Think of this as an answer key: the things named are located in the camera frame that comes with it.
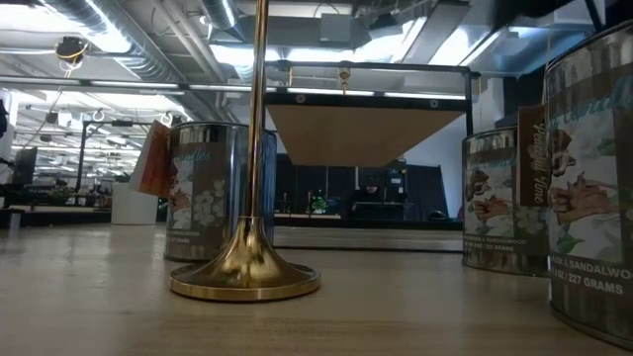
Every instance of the wooden panel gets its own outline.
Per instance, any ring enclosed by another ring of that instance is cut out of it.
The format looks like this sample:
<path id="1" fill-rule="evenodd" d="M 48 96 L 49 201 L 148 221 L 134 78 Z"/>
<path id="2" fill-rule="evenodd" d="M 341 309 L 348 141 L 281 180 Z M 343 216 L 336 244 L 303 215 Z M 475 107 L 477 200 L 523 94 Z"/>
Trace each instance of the wooden panel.
<path id="1" fill-rule="evenodd" d="M 381 167 L 463 113 L 268 105 L 294 164 Z"/>

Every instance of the pole base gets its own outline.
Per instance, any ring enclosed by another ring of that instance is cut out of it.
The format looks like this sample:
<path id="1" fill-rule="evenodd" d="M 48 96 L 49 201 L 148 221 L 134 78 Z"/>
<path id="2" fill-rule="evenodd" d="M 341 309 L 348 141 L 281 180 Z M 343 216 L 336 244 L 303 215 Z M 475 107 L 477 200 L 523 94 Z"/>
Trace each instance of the pole base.
<path id="1" fill-rule="evenodd" d="M 215 260 L 171 273 L 172 292 L 217 302 L 268 302 L 311 293 L 315 270 L 284 261 L 268 244 L 262 218 L 241 217 L 235 235 Z"/>

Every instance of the table surface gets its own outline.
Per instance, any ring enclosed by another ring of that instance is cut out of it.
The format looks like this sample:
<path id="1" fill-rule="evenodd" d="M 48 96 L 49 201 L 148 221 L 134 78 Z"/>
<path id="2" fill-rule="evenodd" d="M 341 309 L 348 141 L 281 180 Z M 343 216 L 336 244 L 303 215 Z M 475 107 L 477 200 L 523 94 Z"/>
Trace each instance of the table surface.
<path id="1" fill-rule="evenodd" d="M 321 272 L 316 293 L 213 304 L 168 291 L 164 226 L 3 233 L 3 356 L 627 354 L 554 319 L 547 279 L 459 254 L 280 250 Z"/>

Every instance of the white container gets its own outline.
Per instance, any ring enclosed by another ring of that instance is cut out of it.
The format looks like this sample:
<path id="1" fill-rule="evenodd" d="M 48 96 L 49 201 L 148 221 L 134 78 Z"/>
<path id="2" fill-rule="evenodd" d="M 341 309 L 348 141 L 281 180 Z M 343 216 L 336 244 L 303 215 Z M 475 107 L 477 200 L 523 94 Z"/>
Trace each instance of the white container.
<path id="1" fill-rule="evenodd" d="M 112 194 L 113 224 L 155 224 L 158 198 L 128 189 L 128 183 L 115 183 Z"/>

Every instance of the hand illustration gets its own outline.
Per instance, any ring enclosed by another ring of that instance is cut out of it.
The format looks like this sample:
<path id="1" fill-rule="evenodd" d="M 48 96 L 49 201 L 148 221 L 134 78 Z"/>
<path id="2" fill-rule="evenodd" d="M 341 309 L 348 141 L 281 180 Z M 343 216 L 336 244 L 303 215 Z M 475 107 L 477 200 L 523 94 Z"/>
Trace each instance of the hand illustration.
<path id="1" fill-rule="evenodd" d="M 473 208 L 477 219 L 480 221 L 486 221 L 490 218 L 509 215 L 510 208 L 509 204 L 503 200 L 498 199 L 496 196 L 491 196 L 490 199 L 486 199 L 484 201 L 474 201 Z"/>
<path id="2" fill-rule="evenodd" d="M 169 208 L 171 208 L 172 212 L 176 212 L 181 209 L 189 208 L 189 207 L 191 207 L 189 196 L 187 196 L 180 190 L 178 190 L 176 194 L 172 195 L 169 198 Z"/>
<path id="3" fill-rule="evenodd" d="M 618 211 L 611 204 L 606 191 L 600 188 L 613 189 L 610 184 L 587 180 L 585 172 L 580 174 L 576 183 L 567 183 L 567 189 L 552 188 L 552 209 L 559 223 L 572 223 L 578 219 L 596 214 L 609 214 Z"/>

